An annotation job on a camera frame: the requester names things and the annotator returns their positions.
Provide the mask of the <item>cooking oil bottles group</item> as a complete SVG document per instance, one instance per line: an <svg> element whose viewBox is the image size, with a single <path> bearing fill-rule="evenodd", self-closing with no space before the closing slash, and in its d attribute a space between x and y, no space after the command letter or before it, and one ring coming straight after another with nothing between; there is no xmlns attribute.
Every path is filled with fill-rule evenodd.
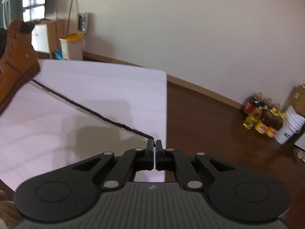
<svg viewBox="0 0 305 229"><path fill-rule="evenodd" d="M240 109L243 125L257 133L274 138L284 124L285 113L279 103L264 98L261 92L248 97Z"/></svg>

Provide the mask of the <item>wall mounted television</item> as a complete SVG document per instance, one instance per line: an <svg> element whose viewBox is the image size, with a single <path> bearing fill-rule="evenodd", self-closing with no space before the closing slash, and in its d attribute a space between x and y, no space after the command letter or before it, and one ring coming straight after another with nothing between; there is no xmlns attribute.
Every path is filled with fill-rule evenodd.
<svg viewBox="0 0 305 229"><path fill-rule="evenodd" d="M46 0L22 0L24 21L35 21L45 18Z"/></svg>

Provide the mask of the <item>white trash bin yellow bag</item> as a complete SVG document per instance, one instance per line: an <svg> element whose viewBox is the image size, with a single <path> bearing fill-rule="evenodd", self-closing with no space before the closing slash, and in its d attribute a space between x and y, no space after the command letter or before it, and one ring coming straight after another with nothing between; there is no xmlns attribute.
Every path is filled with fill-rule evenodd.
<svg viewBox="0 0 305 229"><path fill-rule="evenodd" d="M73 33L59 39L64 60L83 60L83 37L81 33Z"/></svg>

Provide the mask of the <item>white wood tv cabinet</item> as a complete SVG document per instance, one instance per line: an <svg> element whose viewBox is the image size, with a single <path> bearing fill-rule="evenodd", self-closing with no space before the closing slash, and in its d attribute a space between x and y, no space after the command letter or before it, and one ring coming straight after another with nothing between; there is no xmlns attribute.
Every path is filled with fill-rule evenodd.
<svg viewBox="0 0 305 229"><path fill-rule="evenodd" d="M64 19L42 20L35 25L31 33L31 44L36 52L54 57L55 51L60 48L60 38L65 34Z"/></svg>

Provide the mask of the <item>cardboard box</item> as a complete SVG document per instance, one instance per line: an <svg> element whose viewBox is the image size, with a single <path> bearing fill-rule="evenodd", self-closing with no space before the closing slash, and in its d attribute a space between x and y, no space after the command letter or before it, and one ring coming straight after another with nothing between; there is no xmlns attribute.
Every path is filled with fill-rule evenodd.
<svg viewBox="0 0 305 229"><path fill-rule="evenodd" d="M304 85L295 86L290 93L289 104L294 111L305 117L305 89Z"/></svg>

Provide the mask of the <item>teal curtain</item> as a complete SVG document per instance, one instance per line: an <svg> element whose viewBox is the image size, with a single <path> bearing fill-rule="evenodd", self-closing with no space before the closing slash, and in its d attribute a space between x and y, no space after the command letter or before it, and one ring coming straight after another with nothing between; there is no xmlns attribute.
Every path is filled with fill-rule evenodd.
<svg viewBox="0 0 305 229"><path fill-rule="evenodd" d="M22 0L1 0L1 28L7 29L16 18L22 19Z"/></svg>

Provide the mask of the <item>dark brown shoelace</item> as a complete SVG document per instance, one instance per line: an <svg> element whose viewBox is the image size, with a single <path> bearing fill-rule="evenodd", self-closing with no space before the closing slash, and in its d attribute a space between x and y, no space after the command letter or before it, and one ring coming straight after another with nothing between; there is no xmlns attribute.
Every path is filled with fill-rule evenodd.
<svg viewBox="0 0 305 229"><path fill-rule="evenodd" d="M126 131L129 131L130 133L134 133L134 134L139 135L139 136L142 136L142 137L144 137L144 138L146 138L146 139L154 140L153 136L151 136L151 135L149 135L149 134L146 134L146 133L144 133L144 132L141 132L141 131L139 131L139 130L137 130L137 129L133 129L133 128L131 128L131 127L129 127L129 126L123 124L123 123L115 122L115 121L113 121L113 120L111 120L111 119L109 119L109 118L106 118L106 117L102 116L101 114L99 114L98 112L96 112L96 111L94 111L94 110L91 110L91 109L87 108L86 106L83 106L82 104L77 103L77 102L75 102L74 100L72 100L72 99L70 99L70 98L64 96L63 94L61 94L61 93L59 93L59 92L57 92L57 91L55 91L55 90L53 90L53 89L51 89L51 88L45 86L44 84L42 84L42 83L40 83L39 81L35 80L33 77L30 77L29 74L26 74L26 73L22 72L21 70L19 70L17 67L14 67L14 66L13 66L11 63L9 63L8 61L5 60L4 63L5 63L6 65L8 65L9 67L11 67L11 68L12 68L13 70L15 70L16 72L18 72L19 74L21 74L22 77L26 78L28 81L33 82L34 84L38 85L40 88L42 88L43 90L45 90L46 92L49 92L49 93L51 93L51 94L57 96L58 98L61 98L61 99L64 100L65 102L68 102L69 104L71 104L71 105L77 107L78 109L81 109L81 110L83 110L83 111L85 111L85 112L87 112L87 113L89 113L89 114L91 114L91 115L93 115L93 116L95 116L95 117L98 117L99 119L103 120L104 122L109 123L109 124L111 124L111 125L113 125L113 126L115 126L115 127L124 129L124 130L126 130Z"/></svg>

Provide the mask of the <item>white plastic bucket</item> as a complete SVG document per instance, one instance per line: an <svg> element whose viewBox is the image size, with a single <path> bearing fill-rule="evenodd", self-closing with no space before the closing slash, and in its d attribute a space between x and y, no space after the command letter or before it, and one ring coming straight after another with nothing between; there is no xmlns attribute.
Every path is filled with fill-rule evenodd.
<svg viewBox="0 0 305 229"><path fill-rule="evenodd" d="M281 145L285 144L294 135L299 133L304 126L304 117L299 115L293 108L289 106L285 111L285 118L281 129L275 135L275 140Z"/></svg>

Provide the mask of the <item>tan leather boot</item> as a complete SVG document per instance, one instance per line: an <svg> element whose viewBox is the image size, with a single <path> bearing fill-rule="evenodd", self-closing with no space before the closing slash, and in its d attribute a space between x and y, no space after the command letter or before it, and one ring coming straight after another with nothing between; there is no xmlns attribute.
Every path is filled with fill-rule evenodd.
<svg viewBox="0 0 305 229"><path fill-rule="evenodd" d="M13 19L1 28L1 113L21 86L40 71L37 53L31 44L35 24Z"/></svg>

